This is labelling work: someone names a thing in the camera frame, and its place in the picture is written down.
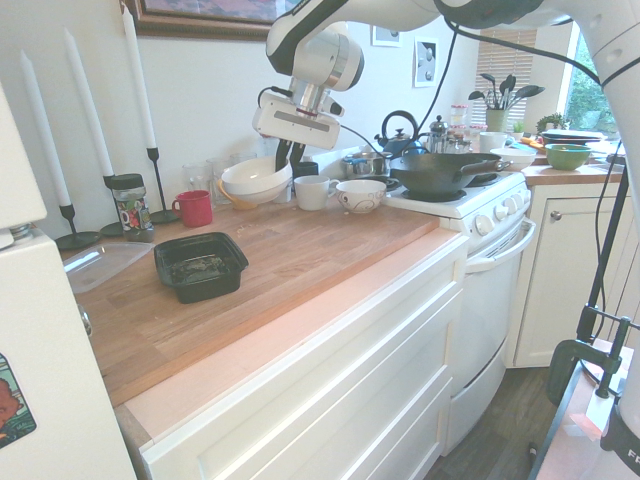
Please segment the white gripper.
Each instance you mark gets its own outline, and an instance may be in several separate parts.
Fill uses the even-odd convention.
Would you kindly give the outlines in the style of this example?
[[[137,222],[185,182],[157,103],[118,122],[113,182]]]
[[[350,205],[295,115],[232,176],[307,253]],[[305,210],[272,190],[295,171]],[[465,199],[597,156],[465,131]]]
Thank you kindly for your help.
[[[324,113],[300,112],[289,100],[266,93],[261,97],[253,120],[253,128],[261,135],[279,138],[275,154],[275,171],[289,162],[298,165],[306,145],[331,150],[337,143],[340,124]]]

